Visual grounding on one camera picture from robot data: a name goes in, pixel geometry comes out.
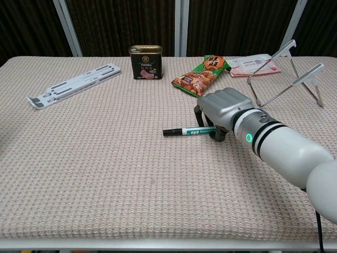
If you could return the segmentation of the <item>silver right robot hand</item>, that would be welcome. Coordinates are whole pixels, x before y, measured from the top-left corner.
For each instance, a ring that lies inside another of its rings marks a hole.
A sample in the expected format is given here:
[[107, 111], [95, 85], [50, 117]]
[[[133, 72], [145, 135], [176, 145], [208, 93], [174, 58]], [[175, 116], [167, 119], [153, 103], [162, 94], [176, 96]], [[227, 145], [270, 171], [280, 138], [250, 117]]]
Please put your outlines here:
[[204, 127], [202, 119], [204, 116], [208, 126], [215, 127], [210, 137], [217, 142], [222, 142], [226, 134], [233, 130], [234, 118], [253, 108], [251, 99], [227, 87], [199, 97], [194, 107], [194, 114], [200, 127]]

